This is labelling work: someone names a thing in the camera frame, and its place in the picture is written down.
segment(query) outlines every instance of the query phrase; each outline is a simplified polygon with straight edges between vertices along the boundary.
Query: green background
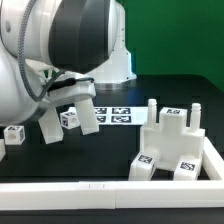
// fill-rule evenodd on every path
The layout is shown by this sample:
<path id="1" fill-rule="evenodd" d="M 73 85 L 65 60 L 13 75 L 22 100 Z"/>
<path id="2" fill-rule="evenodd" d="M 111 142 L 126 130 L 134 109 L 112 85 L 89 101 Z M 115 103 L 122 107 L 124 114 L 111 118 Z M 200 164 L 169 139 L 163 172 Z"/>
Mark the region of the green background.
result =
<path id="1" fill-rule="evenodd" d="M 224 91 L 224 0 L 118 0 L 137 75 L 197 74 Z"/>

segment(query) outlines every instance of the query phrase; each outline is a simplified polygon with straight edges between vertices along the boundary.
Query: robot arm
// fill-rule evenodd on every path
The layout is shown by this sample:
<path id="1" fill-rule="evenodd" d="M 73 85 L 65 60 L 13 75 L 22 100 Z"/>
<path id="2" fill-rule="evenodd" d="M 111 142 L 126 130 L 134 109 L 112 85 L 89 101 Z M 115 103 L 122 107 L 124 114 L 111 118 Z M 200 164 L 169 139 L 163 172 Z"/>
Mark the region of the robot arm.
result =
<path id="1" fill-rule="evenodd" d="M 1 36 L 18 54 L 21 21 L 33 3 L 25 37 L 25 58 L 85 74 L 108 60 L 115 45 L 115 0 L 3 0 Z"/>
<path id="2" fill-rule="evenodd" d="M 0 0 L 0 126 L 39 120 L 50 107 L 95 95 L 93 84 L 88 82 L 82 88 L 52 91 L 40 102 L 30 98 L 17 64 L 21 22 L 30 2 Z M 27 18 L 26 59 L 70 71 L 60 77 L 62 82 L 71 78 L 71 71 L 86 73 L 109 58 L 117 32 L 115 0 L 34 0 L 34 3 Z M 28 65 L 25 71 L 30 87 L 39 95 L 46 80 Z"/>

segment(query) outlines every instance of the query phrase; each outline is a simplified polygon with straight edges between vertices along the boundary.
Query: white peg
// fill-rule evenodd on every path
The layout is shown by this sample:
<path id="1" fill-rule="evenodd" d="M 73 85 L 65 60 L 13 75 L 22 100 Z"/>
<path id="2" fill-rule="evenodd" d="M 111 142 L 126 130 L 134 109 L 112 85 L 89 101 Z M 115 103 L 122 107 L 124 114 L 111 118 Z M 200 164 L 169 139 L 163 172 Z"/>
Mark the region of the white peg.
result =
<path id="1" fill-rule="evenodd" d="M 196 132 L 200 128 L 201 104 L 193 103 L 191 109 L 190 130 Z"/>
<path id="2" fill-rule="evenodd" d="M 149 101 L 148 101 L 147 126 L 150 127 L 150 128 L 155 127 L 156 112 L 157 112 L 157 102 L 156 102 L 156 100 L 155 99 L 149 99 Z"/>

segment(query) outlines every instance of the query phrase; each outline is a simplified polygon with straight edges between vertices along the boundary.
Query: white cube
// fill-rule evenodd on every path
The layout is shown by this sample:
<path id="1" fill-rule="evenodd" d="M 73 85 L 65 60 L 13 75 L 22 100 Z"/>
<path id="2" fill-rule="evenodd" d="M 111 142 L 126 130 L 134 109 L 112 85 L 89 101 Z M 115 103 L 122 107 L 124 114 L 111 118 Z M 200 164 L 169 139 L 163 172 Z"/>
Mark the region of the white cube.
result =
<path id="1" fill-rule="evenodd" d="M 175 169 L 173 180 L 197 180 L 200 170 L 200 159 L 197 159 L 192 156 L 181 156 L 179 163 Z"/>
<path id="2" fill-rule="evenodd" d="M 4 156 L 5 156 L 5 143 L 3 139 L 0 139 L 0 162 L 2 161 Z"/>
<path id="3" fill-rule="evenodd" d="M 9 126 L 4 130 L 6 145 L 21 145 L 25 140 L 24 126 Z"/>
<path id="4" fill-rule="evenodd" d="M 64 112 L 60 114 L 61 126 L 67 129 L 72 129 L 80 126 L 79 118 L 76 112 Z"/>
<path id="5" fill-rule="evenodd" d="M 149 181 L 155 170 L 155 158 L 139 153 L 131 164 L 129 181 Z"/>

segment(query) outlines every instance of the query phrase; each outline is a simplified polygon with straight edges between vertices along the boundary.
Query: black tabletop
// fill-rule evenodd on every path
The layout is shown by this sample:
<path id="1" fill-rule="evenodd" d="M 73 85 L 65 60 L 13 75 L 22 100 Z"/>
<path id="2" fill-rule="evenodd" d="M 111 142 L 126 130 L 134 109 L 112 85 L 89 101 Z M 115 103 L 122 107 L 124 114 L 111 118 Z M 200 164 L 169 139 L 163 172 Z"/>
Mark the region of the black tabletop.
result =
<path id="1" fill-rule="evenodd" d="M 164 106 L 188 109 L 201 103 L 201 128 L 216 149 L 224 153 L 224 94 L 202 76 L 138 76 L 133 86 L 97 91 L 95 106 L 147 106 L 148 99 Z M 58 113 L 73 105 L 58 108 Z M 140 126 L 100 126 L 83 136 L 80 128 L 64 130 L 62 142 L 45 145 L 38 123 L 25 127 L 22 146 L 6 146 L 0 163 L 0 182 L 67 182 L 127 180 L 139 151 Z M 202 171 L 201 179 L 206 179 Z M 157 171 L 154 180 L 170 180 L 172 173 Z M 0 212 L 0 223 L 221 223 L 222 208 L 117 209 L 77 211 Z"/>

